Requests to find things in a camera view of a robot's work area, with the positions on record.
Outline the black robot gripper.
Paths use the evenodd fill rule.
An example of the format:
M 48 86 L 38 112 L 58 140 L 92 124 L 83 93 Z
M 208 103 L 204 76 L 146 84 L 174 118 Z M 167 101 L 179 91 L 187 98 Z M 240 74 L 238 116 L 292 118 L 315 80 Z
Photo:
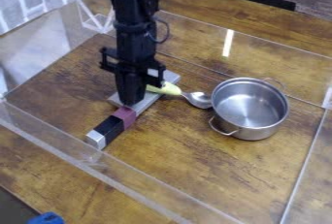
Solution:
M 115 75 L 119 100 L 129 106 L 142 101 L 147 82 L 163 82 L 166 66 L 155 59 L 163 40 L 157 40 L 155 23 L 115 27 L 117 48 L 100 49 L 100 68 Z

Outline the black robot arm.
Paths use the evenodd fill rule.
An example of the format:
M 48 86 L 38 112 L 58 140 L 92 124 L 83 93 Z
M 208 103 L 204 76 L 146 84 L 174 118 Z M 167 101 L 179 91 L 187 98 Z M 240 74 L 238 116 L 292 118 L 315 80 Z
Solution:
M 165 65 L 155 59 L 158 0 L 111 0 L 115 12 L 117 49 L 102 48 L 100 67 L 115 75 L 125 106 L 138 104 L 146 86 L 162 86 Z

